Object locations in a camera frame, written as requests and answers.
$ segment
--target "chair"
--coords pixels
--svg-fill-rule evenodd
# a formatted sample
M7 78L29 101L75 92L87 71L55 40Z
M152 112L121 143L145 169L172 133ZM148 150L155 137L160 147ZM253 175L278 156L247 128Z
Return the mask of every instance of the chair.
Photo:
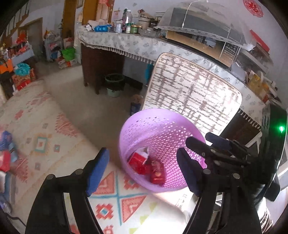
M164 108L189 119L205 136L224 130L242 102L240 92L222 78L177 55L159 56L143 109Z

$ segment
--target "blue box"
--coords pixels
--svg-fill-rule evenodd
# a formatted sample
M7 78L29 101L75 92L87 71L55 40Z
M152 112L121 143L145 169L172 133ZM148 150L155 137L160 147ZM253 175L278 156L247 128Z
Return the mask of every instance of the blue box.
M100 26L96 26L94 28L95 32L108 32L110 31L110 28L112 27L112 25L108 24L108 25L100 25Z

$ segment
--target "mesh food cover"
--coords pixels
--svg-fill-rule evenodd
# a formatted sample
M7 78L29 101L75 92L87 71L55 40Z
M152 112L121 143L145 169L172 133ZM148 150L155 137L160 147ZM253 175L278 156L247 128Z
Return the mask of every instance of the mesh food cover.
M211 37L248 51L254 47L249 28L235 12L204 0L191 0L170 7L157 28Z

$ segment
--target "can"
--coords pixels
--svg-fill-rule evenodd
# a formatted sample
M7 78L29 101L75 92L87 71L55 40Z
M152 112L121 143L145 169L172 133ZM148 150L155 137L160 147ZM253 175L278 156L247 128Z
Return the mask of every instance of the can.
M116 33L122 33L122 24L120 24L120 23L116 24L115 32Z
M130 32L131 32L131 26L130 25L126 25L125 33L130 33Z

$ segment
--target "plastic bag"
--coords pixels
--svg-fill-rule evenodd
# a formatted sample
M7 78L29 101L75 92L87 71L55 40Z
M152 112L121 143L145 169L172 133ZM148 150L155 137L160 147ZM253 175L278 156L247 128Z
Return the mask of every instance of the plastic bag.
M30 74L30 67L26 63L19 63L14 72L18 76L26 76Z
M62 50L63 58L66 61L73 60L75 58L75 48L67 48L65 50Z

